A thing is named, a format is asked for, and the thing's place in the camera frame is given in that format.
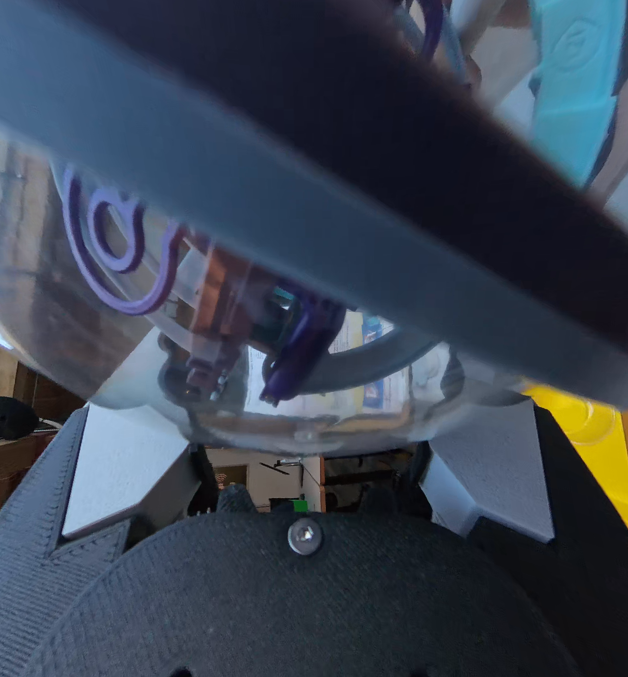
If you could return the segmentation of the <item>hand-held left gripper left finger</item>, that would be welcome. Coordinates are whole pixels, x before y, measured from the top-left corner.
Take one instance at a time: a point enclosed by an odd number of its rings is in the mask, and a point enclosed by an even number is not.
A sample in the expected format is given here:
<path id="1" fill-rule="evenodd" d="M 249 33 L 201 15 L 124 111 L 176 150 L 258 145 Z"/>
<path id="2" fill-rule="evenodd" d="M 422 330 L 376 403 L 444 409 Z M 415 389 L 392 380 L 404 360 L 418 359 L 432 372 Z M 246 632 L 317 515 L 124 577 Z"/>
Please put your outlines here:
<path id="1" fill-rule="evenodd" d="M 201 485 L 189 442 L 146 405 L 87 416 L 73 471 L 63 537 L 85 537 L 127 518 L 155 530 L 187 512 Z"/>

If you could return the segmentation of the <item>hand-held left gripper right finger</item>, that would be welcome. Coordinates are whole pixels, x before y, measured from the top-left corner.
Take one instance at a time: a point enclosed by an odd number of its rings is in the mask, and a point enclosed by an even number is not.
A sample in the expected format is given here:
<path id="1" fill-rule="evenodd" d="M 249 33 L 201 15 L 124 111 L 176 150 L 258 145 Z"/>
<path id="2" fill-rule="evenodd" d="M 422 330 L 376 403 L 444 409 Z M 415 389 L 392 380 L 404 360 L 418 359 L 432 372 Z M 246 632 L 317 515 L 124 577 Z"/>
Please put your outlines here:
<path id="1" fill-rule="evenodd" d="M 428 447 L 418 488 L 430 521 L 467 537 L 479 519 L 546 544 L 554 522 L 532 400 L 474 405 L 408 437 Z"/>

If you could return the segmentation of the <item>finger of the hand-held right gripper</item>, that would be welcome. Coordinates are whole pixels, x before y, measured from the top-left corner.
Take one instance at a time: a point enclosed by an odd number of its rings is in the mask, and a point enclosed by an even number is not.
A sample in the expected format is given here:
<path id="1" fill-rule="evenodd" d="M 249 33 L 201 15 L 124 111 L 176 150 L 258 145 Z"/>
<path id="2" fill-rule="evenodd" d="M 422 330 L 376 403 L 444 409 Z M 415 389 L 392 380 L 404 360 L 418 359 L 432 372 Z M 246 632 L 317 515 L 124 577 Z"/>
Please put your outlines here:
<path id="1" fill-rule="evenodd" d="M 0 1 L 0 128 L 236 255 L 628 409 L 628 232 L 364 1 Z"/>

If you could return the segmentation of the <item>clear maze ball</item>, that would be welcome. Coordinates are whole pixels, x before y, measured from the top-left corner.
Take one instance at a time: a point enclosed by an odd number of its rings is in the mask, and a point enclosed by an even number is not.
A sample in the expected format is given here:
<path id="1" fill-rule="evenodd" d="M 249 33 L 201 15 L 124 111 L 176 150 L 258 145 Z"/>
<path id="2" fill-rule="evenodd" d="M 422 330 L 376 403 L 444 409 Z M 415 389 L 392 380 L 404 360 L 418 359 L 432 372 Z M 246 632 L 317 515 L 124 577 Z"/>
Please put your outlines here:
<path id="1" fill-rule="evenodd" d="M 502 64 L 479 92 L 457 1 L 364 2 L 606 214 L 589 192 L 628 80 L 628 1 L 521 1 L 521 45 L 486 21 Z M 3 128 L 0 343 L 91 404 L 148 405 L 194 443 L 295 456 L 410 444 L 547 385 L 236 255 Z"/>

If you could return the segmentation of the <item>yellow plastic box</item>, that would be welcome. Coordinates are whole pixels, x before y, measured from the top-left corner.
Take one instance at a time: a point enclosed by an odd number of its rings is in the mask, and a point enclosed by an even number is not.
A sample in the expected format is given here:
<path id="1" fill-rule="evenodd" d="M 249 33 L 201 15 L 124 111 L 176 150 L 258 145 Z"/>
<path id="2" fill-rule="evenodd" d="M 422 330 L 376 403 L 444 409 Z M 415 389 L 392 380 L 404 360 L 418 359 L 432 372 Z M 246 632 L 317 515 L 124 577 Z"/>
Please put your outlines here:
<path id="1" fill-rule="evenodd" d="M 628 450 L 621 413 L 548 386 L 533 385 L 523 394 L 553 415 L 628 527 Z"/>

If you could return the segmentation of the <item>black cap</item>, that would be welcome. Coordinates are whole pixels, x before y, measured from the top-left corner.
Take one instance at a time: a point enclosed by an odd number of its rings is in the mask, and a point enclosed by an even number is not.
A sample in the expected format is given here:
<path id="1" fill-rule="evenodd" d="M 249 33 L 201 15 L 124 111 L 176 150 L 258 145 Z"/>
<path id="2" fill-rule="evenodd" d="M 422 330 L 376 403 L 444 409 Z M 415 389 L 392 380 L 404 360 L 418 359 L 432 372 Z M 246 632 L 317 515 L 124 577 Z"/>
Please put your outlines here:
<path id="1" fill-rule="evenodd" d="M 15 441 L 32 434 L 40 423 L 34 409 L 13 397 L 0 396 L 0 439 Z"/>

